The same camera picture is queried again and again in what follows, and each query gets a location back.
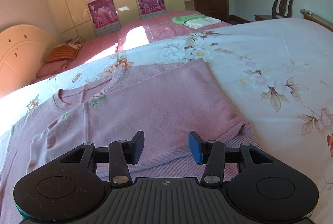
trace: pink bedspread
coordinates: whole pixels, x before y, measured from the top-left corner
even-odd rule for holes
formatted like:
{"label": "pink bedspread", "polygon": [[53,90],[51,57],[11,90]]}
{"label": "pink bedspread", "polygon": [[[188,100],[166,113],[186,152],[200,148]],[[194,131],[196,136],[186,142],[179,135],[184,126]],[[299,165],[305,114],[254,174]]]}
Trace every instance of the pink bedspread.
{"label": "pink bedspread", "polygon": [[68,60],[65,65],[60,65],[58,61],[51,63],[44,63],[39,69],[39,73],[45,75],[37,75],[36,79],[31,81],[31,84],[38,81],[47,79],[55,74],[73,69],[89,60],[95,60],[107,55],[112,55],[116,52],[116,43],[118,40],[118,32],[110,33],[102,37],[98,37],[86,41],[82,48],[79,50],[78,55],[74,60]]}
{"label": "pink bedspread", "polygon": [[226,22],[221,22],[201,29],[191,29],[186,25],[176,25],[172,22],[173,17],[191,14],[201,13],[192,10],[174,11],[172,13],[162,14],[124,25],[119,31],[116,51],[128,50],[159,40],[231,25]]}
{"label": "pink bedspread", "polygon": [[156,17],[126,24],[118,32],[89,40],[85,42],[79,50],[76,59],[68,60],[68,63],[65,64],[60,64],[57,61],[55,63],[51,62],[42,65],[38,72],[43,74],[37,75],[36,79],[31,81],[31,84],[73,69],[86,63],[87,61],[89,62],[112,55],[115,52],[132,49],[159,40],[165,40],[203,30],[210,30],[231,25],[226,22],[221,22],[219,24],[206,26],[201,29],[191,29],[186,25],[176,25],[172,22],[173,17],[191,14],[200,13],[197,11],[182,10],[162,14]]}

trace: cream headboard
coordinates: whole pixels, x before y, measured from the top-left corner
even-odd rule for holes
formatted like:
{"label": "cream headboard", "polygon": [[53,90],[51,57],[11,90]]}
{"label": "cream headboard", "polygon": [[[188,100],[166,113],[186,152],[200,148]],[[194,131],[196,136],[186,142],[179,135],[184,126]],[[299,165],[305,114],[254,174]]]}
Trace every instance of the cream headboard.
{"label": "cream headboard", "polygon": [[53,36],[33,25],[15,25],[1,32],[0,98],[28,85],[57,45]]}

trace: blue gripper pad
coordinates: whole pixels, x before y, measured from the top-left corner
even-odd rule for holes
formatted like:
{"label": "blue gripper pad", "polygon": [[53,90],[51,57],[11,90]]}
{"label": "blue gripper pad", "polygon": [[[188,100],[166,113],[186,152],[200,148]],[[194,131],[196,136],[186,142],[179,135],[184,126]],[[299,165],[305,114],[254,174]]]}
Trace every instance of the blue gripper pad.
{"label": "blue gripper pad", "polygon": [[189,148],[192,152],[192,156],[193,156],[195,162],[199,165],[202,165],[203,164],[203,154],[201,152],[200,143],[194,137],[192,132],[189,133]]}

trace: chair backrest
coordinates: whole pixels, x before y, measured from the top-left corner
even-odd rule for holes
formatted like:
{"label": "chair backrest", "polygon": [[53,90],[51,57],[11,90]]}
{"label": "chair backrest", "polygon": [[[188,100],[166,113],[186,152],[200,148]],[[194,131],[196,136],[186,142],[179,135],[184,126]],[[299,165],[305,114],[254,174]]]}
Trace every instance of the chair backrest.
{"label": "chair backrest", "polygon": [[292,14],[291,7],[292,7],[292,3],[293,3],[294,0],[289,0],[287,15],[285,15],[285,12],[286,12],[286,8],[287,8],[288,0],[280,0],[279,7],[278,7],[278,12],[277,12],[276,7],[277,7],[278,1],[279,0],[274,0],[272,19],[278,18],[277,15],[281,16],[283,18],[291,17],[291,14]]}

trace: green towel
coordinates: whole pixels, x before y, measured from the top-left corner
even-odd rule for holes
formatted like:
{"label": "green towel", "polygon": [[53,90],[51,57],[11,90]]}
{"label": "green towel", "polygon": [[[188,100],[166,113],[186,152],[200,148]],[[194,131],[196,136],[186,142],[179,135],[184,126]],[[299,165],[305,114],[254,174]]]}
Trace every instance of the green towel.
{"label": "green towel", "polygon": [[191,15],[174,17],[174,18],[172,18],[172,22],[177,25],[184,25],[189,20],[205,18],[205,17],[206,17],[206,15],[203,15],[203,14],[191,14]]}

